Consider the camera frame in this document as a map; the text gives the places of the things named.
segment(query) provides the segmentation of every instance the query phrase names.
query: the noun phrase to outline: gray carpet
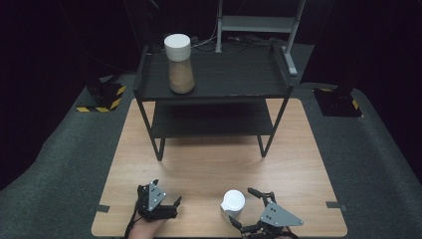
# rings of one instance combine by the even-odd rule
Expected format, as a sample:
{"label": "gray carpet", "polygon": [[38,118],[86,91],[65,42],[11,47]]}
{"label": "gray carpet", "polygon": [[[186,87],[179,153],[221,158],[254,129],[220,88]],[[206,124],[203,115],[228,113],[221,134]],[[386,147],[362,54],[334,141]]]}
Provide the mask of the gray carpet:
{"label": "gray carpet", "polygon": [[[363,118],[325,118],[312,88],[329,86],[300,85],[312,49],[293,47],[299,71],[293,98],[304,104],[335,195],[345,206],[345,238],[421,238],[422,186],[365,95],[352,93]],[[133,80],[134,74],[118,80],[127,89],[115,112],[70,109],[32,167],[0,192],[1,239],[95,238],[95,208],[133,99]]]}

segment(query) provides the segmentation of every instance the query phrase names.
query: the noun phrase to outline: cable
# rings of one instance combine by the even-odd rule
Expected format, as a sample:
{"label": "cable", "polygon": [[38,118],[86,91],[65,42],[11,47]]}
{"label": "cable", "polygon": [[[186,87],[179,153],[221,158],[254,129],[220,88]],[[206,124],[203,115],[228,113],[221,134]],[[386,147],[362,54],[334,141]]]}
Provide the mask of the cable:
{"label": "cable", "polygon": [[217,14],[216,14],[216,18],[215,18],[214,31],[212,32],[211,37],[208,40],[206,40],[205,42],[203,42],[203,43],[194,45],[192,48],[196,48],[196,47],[205,45],[208,42],[210,42],[211,40],[213,40],[214,38],[216,38],[217,36],[215,36],[215,32],[217,31],[217,25],[218,25],[218,4],[217,4]]}
{"label": "cable", "polygon": [[101,63],[101,64],[103,64],[103,65],[105,65],[105,66],[107,66],[107,67],[112,68],[112,69],[115,69],[115,70],[118,70],[118,71],[122,71],[122,72],[126,72],[126,73],[136,73],[136,72],[134,72],[134,71],[129,71],[129,70],[125,70],[125,69],[122,69],[122,68],[118,68],[118,67],[112,66],[112,65],[110,65],[110,64],[108,64],[108,63],[105,63],[105,62],[101,61],[100,59],[98,59],[98,58],[96,58],[96,57],[92,56],[91,54],[89,54],[89,53],[88,53],[88,52],[84,49],[84,46],[82,45],[82,42],[81,42],[81,40],[80,40],[80,38],[79,38],[79,36],[78,36],[77,31],[75,30],[74,26],[72,25],[72,22],[71,22],[71,20],[69,19],[68,14],[66,14],[65,8],[64,8],[64,7],[63,7],[63,5],[62,5],[62,1],[58,1],[58,2],[59,2],[59,5],[60,5],[60,9],[62,10],[62,13],[65,15],[66,20],[68,21],[68,24],[69,24],[69,26],[71,27],[72,32],[74,33],[75,37],[76,37],[76,38],[77,38],[77,40],[78,40],[78,43],[79,43],[79,45],[80,45],[80,47],[81,47],[81,51],[82,51],[85,55],[87,55],[87,56],[88,56],[88,57],[90,57],[91,59],[95,60],[96,62],[99,62],[99,63]]}

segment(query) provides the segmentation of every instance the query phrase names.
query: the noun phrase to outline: black curtain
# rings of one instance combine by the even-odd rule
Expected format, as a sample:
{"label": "black curtain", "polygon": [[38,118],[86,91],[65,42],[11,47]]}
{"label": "black curtain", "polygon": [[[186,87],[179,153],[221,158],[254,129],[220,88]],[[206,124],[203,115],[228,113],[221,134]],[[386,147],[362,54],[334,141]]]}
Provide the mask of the black curtain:
{"label": "black curtain", "polygon": [[421,75],[419,0],[337,0],[302,83],[352,82],[372,102],[421,180]]}

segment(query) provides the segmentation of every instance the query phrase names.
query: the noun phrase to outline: metal shelf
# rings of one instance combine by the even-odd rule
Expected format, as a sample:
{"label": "metal shelf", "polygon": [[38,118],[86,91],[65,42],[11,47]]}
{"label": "metal shelf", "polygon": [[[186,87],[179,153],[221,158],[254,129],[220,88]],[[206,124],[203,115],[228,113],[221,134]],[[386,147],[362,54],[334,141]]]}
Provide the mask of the metal shelf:
{"label": "metal shelf", "polygon": [[291,33],[295,18],[223,16],[222,31]]}

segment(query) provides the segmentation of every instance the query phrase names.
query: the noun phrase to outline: wooden table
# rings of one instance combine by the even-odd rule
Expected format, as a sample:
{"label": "wooden table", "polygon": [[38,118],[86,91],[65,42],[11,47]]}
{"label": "wooden table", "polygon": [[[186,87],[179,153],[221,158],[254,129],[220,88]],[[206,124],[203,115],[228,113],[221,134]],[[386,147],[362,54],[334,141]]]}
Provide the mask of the wooden table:
{"label": "wooden table", "polygon": [[[272,120],[281,100],[268,100]],[[153,103],[145,104],[152,117]],[[240,237],[221,217],[224,193],[238,189],[246,197],[239,221],[255,224],[264,204],[248,187],[274,191],[280,206],[303,219],[292,227],[300,237],[342,237],[347,233],[329,178],[302,103],[291,99],[273,141],[272,150],[260,157],[255,136],[172,138],[166,158],[159,162],[150,146],[145,124],[136,105],[130,105],[115,152],[92,232],[96,236],[122,236],[136,201],[137,185],[159,179],[167,192],[163,205],[182,201],[176,219],[169,220],[157,237]]]}

